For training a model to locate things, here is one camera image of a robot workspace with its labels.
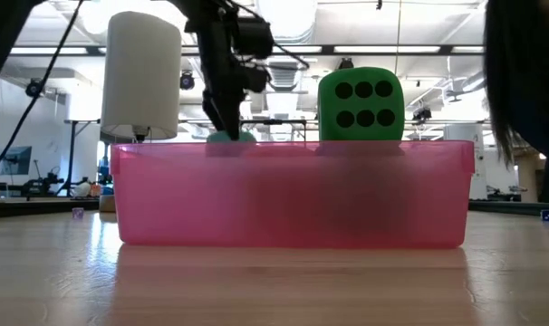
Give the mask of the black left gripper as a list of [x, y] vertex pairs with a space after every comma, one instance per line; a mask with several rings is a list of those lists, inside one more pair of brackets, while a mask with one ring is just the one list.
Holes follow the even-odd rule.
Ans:
[[183, 0], [185, 31], [197, 37], [197, 46], [208, 89], [202, 108], [217, 131], [231, 140], [240, 138], [239, 107], [244, 91], [261, 92], [270, 80], [263, 68], [249, 66], [233, 48], [239, 6], [232, 0]]

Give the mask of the large cyan foam die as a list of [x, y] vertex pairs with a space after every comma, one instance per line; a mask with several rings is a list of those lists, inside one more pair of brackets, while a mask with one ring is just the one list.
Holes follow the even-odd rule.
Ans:
[[214, 142], [256, 142], [256, 138], [250, 132], [240, 131], [237, 139], [231, 139], [225, 131], [220, 130], [207, 136], [207, 143]]

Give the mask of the pink translucent plastic bin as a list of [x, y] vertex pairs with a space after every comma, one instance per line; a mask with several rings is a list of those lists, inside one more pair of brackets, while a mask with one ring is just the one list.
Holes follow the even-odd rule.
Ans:
[[120, 239], [129, 245], [281, 248], [456, 248], [464, 242], [472, 143], [398, 141], [390, 224], [339, 228], [318, 208], [315, 142], [116, 145]]

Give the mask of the white shade table lamp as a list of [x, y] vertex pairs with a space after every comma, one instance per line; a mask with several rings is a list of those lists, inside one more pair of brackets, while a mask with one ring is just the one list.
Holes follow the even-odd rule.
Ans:
[[108, 25], [101, 132], [115, 139], [178, 134], [180, 30], [155, 15], [125, 11]]

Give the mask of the black monitor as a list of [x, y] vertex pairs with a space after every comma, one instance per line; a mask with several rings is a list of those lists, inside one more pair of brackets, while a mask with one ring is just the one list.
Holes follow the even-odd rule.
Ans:
[[12, 147], [0, 162], [0, 175], [25, 176], [29, 174], [32, 147]]

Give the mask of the plain white pillar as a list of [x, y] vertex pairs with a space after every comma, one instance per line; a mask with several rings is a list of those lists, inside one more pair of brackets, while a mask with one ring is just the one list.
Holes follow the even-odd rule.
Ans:
[[483, 128], [481, 124], [450, 124], [444, 128], [445, 140], [469, 140], [472, 143], [471, 176], [469, 198], [471, 200], [487, 199], [486, 164]]

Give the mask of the person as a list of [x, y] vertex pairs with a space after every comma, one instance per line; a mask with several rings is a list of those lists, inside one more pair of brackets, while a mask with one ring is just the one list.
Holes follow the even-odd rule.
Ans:
[[545, 155], [540, 195], [549, 203], [549, 0], [488, 0], [486, 95], [505, 163], [524, 141]]

